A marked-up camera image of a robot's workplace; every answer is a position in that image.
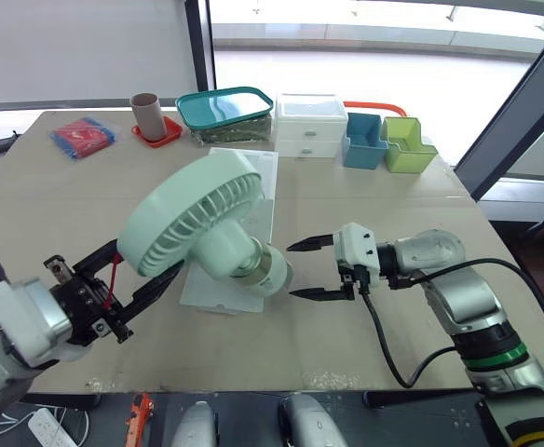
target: container lid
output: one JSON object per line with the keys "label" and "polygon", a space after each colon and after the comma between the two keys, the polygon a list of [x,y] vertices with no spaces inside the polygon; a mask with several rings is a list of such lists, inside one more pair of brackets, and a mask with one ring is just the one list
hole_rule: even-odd
{"label": "container lid", "polygon": [[258,88],[234,87],[184,95],[176,104],[190,129],[203,130],[265,115],[273,102]]}
{"label": "container lid", "polygon": [[347,121],[347,111],[336,95],[283,93],[277,99],[279,119]]}

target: red wire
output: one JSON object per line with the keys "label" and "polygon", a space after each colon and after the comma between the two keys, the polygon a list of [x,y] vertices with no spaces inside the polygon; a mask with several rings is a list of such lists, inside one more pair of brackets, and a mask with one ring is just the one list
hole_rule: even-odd
{"label": "red wire", "polygon": [[358,101],[345,101],[345,107],[360,107],[364,109],[384,109],[390,110],[399,114],[400,116],[407,116],[404,109],[394,104],[386,104],[383,102],[358,102]]}
{"label": "red wire", "polygon": [[123,261],[123,258],[121,258],[121,255],[119,253],[115,253],[115,257],[113,258],[113,268],[111,270],[111,285],[108,286],[108,295],[106,295],[106,301],[104,302],[104,308],[108,309],[111,306],[111,303],[113,302],[113,289],[115,288],[115,276],[116,276],[116,265],[119,264],[121,261]]}

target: red cloth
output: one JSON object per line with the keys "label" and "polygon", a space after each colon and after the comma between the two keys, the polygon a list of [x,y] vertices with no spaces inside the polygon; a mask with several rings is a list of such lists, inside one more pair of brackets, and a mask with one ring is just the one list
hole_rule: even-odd
{"label": "red cloth", "polygon": [[99,126],[96,126],[84,119],[79,119],[67,126],[55,129],[54,133],[60,139],[65,140],[73,154],[68,154],[73,158],[83,158],[100,151],[108,146],[108,135],[106,135]]}

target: blue plastic bin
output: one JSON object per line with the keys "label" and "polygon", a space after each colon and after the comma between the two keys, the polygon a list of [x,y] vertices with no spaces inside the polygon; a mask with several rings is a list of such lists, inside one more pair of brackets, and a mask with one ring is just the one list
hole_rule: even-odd
{"label": "blue plastic bin", "polygon": [[348,114],[347,138],[343,144],[343,166],[375,169],[388,150],[380,140],[380,115]]}

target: orange tool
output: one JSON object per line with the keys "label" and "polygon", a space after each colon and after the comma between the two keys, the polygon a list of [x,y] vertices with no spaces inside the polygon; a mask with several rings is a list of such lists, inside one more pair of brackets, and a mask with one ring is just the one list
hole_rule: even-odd
{"label": "orange tool", "polygon": [[154,402],[148,393],[138,393],[133,396],[131,417],[126,424],[129,426],[125,447],[142,447],[142,435],[145,424],[154,410]]}

